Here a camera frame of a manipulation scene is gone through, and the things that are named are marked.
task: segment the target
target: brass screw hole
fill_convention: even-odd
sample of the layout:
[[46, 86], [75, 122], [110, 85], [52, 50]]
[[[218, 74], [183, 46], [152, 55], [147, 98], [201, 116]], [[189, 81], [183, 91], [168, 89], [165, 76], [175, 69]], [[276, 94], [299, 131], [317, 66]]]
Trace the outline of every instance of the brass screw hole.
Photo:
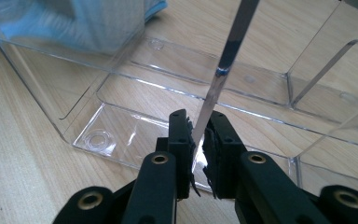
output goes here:
[[103, 195], [97, 191], [91, 191], [83, 194], [80, 200], [77, 202], [77, 206], [81, 210], [90, 210], [103, 201]]
[[155, 164], [164, 164], [168, 161], [168, 157], [164, 155], [156, 155], [152, 158], [152, 162]]
[[266, 158], [256, 154], [250, 155], [248, 159], [249, 161], [252, 161], [254, 163], [260, 163], [260, 164], [266, 162]]
[[358, 197], [346, 190], [337, 190], [334, 192], [334, 197], [340, 203], [350, 207], [358, 209]]

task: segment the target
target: transparent plastic tray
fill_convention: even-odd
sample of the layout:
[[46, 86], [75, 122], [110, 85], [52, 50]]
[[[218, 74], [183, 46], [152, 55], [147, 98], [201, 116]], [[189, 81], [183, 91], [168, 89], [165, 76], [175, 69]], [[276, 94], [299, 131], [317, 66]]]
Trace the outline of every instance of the transparent plastic tray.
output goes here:
[[[236, 62], [215, 107], [249, 150], [268, 153], [317, 195], [325, 185], [358, 189], [358, 7], [337, 3], [325, 19], [287, 72]], [[84, 52], [84, 63], [0, 37], [65, 141], [138, 168], [167, 136], [173, 111], [185, 108], [197, 122], [219, 58], [153, 37], [131, 43], [117, 66], [96, 63], [93, 53]], [[208, 189], [204, 163], [197, 157], [194, 173]]]

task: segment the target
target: clear plastic container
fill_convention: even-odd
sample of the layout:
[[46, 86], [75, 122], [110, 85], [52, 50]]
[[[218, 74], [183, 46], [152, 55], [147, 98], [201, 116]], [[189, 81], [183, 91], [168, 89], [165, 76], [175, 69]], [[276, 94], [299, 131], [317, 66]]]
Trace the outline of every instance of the clear plastic container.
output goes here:
[[[139, 168], [157, 138], [168, 135], [173, 111], [185, 108], [197, 122], [219, 58], [203, 46], [161, 40], [170, 37], [163, 25], [154, 33], [159, 39], [141, 37], [144, 7], [122, 4], [140, 16], [120, 18], [130, 32], [106, 34], [102, 43], [118, 48], [7, 35], [3, 18], [0, 48], [66, 142]], [[231, 19], [235, 14], [231, 7], [211, 7], [202, 16], [217, 20], [214, 10]], [[313, 26], [304, 29], [310, 20]], [[86, 26], [99, 31], [110, 24], [85, 21], [97, 21]], [[285, 32], [273, 35], [275, 29]], [[300, 187], [317, 195], [325, 185], [358, 189], [357, 2], [260, 3], [215, 110], [228, 116], [249, 150], [267, 152]], [[198, 185], [208, 189], [205, 160], [196, 160]]]

